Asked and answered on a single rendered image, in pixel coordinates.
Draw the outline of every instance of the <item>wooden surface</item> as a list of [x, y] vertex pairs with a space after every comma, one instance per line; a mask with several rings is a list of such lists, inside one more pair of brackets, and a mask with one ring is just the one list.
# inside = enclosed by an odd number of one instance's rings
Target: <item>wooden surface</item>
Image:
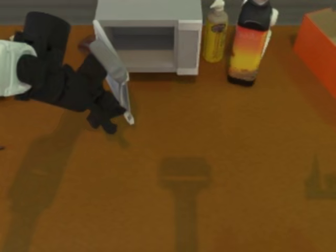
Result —
[[[132, 75], [136, 124], [113, 136], [0, 101], [0, 252], [334, 252], [336, 102], [292, 52], [296, 31], [275, 28], [252, 88], [224, 62]], [[91, 32], [73, 28], [66, 62]]]

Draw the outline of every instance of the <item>person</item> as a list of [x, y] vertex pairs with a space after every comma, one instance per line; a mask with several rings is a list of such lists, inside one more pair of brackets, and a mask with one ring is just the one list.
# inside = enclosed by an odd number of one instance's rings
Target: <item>person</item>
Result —
[[63, 65], [69, 33], [70, 25], [56, 16], [28, 13], [13, 41], [0, 40], [0, 96], [75, 112], [89, 110], [87, 120], [93, 128], [102, 126], [114, 134], [117, 126], [110, 120], [123, 115], [125, 108], [103, 88], [107, 71], [93, 54], [77, 70]]

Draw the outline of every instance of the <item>white shirt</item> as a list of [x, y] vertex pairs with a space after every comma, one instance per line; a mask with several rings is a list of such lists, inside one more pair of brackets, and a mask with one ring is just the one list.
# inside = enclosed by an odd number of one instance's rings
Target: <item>white shirt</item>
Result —
[[17, 78], [16, 65], [22, 55], [37, 56], [26, 43], [0, 40], [0, 96], [15, 96], [27, 92], [31, 86]]

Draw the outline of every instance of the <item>gray box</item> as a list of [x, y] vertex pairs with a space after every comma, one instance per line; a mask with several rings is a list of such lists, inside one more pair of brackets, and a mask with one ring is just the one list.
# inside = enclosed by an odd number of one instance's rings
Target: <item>gray box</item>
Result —
[[95, 20], [129, 72], [198, 74], [201, 0], [98, 0]]

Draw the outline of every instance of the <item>bottle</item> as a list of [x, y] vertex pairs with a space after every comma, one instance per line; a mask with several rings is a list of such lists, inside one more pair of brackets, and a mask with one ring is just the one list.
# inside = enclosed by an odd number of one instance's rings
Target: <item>bottle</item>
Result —
[[253, 86], [277, 17], [278, 11], [269, 0], [243, 1], [229, 63], [230, 83]]
[[215, 0], [210, 6], [211, 11], [206, 20], [203, 57], [211, 63], [221, 61], [224, 56], [228, 24], [228, 15], [224, 11], [224, 6], [223, 0]]

